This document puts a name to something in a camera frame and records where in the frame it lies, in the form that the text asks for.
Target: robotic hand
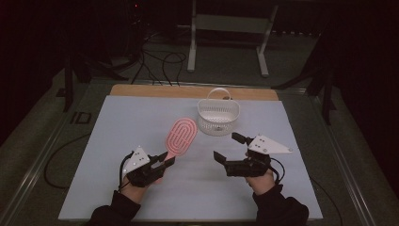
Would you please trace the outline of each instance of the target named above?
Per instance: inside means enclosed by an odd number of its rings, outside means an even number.
[[[242,144],[246,143],[248,149],[247,158],[242,161],[227,161],[225,156],[214,151],[214,160],[224,166],[227,176],[258,177],[263,176],[267,170],[271,169],[276,174],[276,185],[280,182],[283,176],[280,178],[279,173],[270,165],[271,160],[276,159],[271,158],[269,154],[253,151],[258,151],[258,149],[262,148],[262,145],[257,144],[258,139],[261,142],[264,141],[262,137],[256,137],[257,140],[255,140],[255,138],[244,137],[238,133],[232,133],[231,138]]]
[[[167,155],[168,153],[162,153],[150,156],[145,154],[141,147],[128,154],[120,165],[120,189],[123,187],[121,184],[123,173],[129,179],[130,184],[138,187],[148,186],[163,177],[165,169],[172,166],[175,162],[175,157],[165,161]],[[129,158],[129,162],[123,168],[124,162]],[[153,168],[152,165],[158,162],[160,163],[159,166]]]

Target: floor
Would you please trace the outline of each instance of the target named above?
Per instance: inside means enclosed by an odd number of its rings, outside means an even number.
[[[93,71],[89,84],[75,83],[73,105],[64,113],[64,99],[56,97],[63,87],[61,71],[54,77],[53,87],[0,149],[0,225],[84,224],[58,220],[57,215],[68,193],[68,188],[63,187],[72,181],[88,135],[113,85],[131,83],[139,72],[135,84],[269,89],[300,74],[316,41],[304,36],[272,34],[265,53],[270,76],[263,78],[255,54],[256,43],[252,39],[237,44],[230,39],[220,40],[219,34],[203,34],[199,39],[196,70],[188,73],[184,59],[189,48],[187,36],[168,40],[154,35],[143,47],[148,68],[140,70],[140,65],[136,64],[119,71],[128,78],[124,82]],[[323,219],[310,221],[309,225],[399,225],[399,201],[347,110],[339,89],[333,90],[334,108],[330,111],[331,125],[328,126],[320,116],[319,97],[305,93],[308,84],[309,80],[302,81],[289,89],[278,90],[278,95],[286,108],[324,215]],[[90,122],[75,123],[72,121],[74,112],[90,113]],[[248,224],[198,222],[196,225]]]

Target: dark background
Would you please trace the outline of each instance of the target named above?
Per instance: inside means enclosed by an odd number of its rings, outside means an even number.
[[[199,1],[198,10],[235,16],[267,15],[260,6],[268,3],[246,3]],[[79,51],[110,63],[111,56],[134,55],[147,28],[173,39],[176,24],[190,25],[191,20],[191,2],[185,0],[30,0],[1,4],[0,144],[51,87],[52,77],[64,67],[66,51]],[[322,34],[309,63],[331,66],[334,85],[341,90],[380,168],[399,196],[399,182],[395,180],[399,160],[398,6],[389,0],[350,4],[286,2],[279,8],[273,30],[278,35]],[[137,18],[145,22],[143,26],[131,26]],[[74,65],[78,78],[87,82],[89,75],[82,59],[76,57]]]

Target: white tag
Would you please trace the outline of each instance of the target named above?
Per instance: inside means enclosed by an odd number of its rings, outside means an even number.
[[[256,136],[248,145],[248,148],[254,152],[264,154],[292,153],[291,149],[263,135]]]
[[[138,146],[135,149],[134,153],[132,154],[132,157],[130,158],[129,162],[126,164],[125,168],[123,169],[123,173],[128,173],[130,171],[138,169],[149,162],[150,158],[147,156],[144,150],[140,146]]]

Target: plastic basket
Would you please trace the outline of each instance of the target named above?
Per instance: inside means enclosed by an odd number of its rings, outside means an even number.
[[[229,94],[229,100],[210,99],[213,92],[224,91]],[[212,89],[206,99],[198,103],[198,128],[211,136],[225,136],[230,134],[235,127],[240,115],[240,105],[231,99],[230,93],[223,88]]]

